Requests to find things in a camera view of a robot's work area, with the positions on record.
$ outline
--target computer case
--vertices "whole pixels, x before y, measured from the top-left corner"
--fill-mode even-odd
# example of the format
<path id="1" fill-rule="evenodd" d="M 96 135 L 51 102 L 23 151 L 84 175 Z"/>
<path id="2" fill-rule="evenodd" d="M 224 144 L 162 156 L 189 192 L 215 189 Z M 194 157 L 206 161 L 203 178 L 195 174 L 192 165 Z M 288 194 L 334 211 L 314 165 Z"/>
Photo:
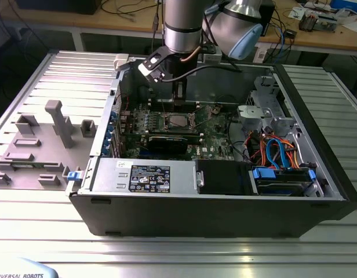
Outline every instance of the computer case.
<path id="1" fill-rule="evenodd" d="M 94 14 L 101 0 L 16 0 L 20 9 Z"/>

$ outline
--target chip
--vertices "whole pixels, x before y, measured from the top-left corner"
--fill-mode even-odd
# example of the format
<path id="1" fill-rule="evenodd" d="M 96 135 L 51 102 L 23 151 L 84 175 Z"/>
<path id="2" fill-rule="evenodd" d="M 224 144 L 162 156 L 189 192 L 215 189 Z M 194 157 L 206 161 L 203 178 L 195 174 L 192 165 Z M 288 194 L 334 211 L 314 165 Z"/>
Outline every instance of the chip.
<path id="1" fill-rule="evenodd" d="M 184 115 L 170 115 L 169 127 L 170 128 L 183 128 L 188 126 L 187 117 Z"/>

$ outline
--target white connector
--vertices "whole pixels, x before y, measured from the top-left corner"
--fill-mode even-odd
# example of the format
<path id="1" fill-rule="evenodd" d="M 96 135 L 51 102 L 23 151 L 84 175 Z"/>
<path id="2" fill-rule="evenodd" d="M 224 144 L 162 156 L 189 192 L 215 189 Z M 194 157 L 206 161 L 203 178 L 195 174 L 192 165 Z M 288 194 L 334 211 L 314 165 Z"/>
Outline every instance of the white connector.
<path id="1" fill-rule="evenodd" d="M 304 5 L 304 8 L 308 8 L 308 9 L 322 9 L 322 10 L 327 10 L 327 11 L 330 11 L 332 8 L 330 7 L 330 5 L 325 5 L 324 3 L 318 3 L 318 4 L 315 4 L 313 2 L 307 2 L 305 5 Z"/>

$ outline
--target table leg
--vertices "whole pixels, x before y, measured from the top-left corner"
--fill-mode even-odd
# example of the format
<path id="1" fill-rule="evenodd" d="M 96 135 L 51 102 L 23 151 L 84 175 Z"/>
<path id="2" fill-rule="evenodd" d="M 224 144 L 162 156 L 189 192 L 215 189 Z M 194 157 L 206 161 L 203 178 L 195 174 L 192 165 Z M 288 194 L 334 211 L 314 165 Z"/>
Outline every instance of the table leg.
<path id="1" fill-rule="evenodd" d="M 81 33 L 78 31 L 72 31 L 73 42 L 76 51 L 86 51 L 85 45 L 82 40 Z"/>
<path id="2" fill-rule="evenodd" d="M 262 64 L 264 62 L 268 46 L 259 46 L 256 51 L 256 55 L 254 55 L 253 62 Z"/>

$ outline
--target side panel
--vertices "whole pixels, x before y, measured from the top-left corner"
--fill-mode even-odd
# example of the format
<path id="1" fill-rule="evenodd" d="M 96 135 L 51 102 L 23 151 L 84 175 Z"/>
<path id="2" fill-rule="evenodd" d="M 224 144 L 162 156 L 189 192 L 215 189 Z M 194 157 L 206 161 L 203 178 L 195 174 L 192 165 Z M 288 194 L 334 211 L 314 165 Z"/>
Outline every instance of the side panel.
<path id="1" fill-rule="evenodd" d="M 300 237 L 347 205 L 331 201 L 70 197 L 94 235 Z"/>
<path id="2" fill-rule="evenodd" d="M 284 67 L 282 65 L 277 65 L 275 67 L 275 72 L 277 73 L 280 81 L 279 85 L 283 88 L 283 93 L 286 95 L 286 98 L 288 98 L 289 101 L 293 104 L 293 112 L 295 112 L 295 117 L 302 130 L 305 130 L 305 133 L 310 137 L 317 153 L 322 159 L 325 168 L 327 168 L 328 173 L 330 174 L 341 195 L 349 201 L 344 209 L 337 213 L 334 217 L 334 219 L 337 220 L 342 219 L 357 209 L 357 192 L 349 180 L 346 172 L 340 165 L 340 162 L 334 155 L 331 147 L 329 146 L 327 140 L 313 119 L 305 102 L 298 93 Z"/>

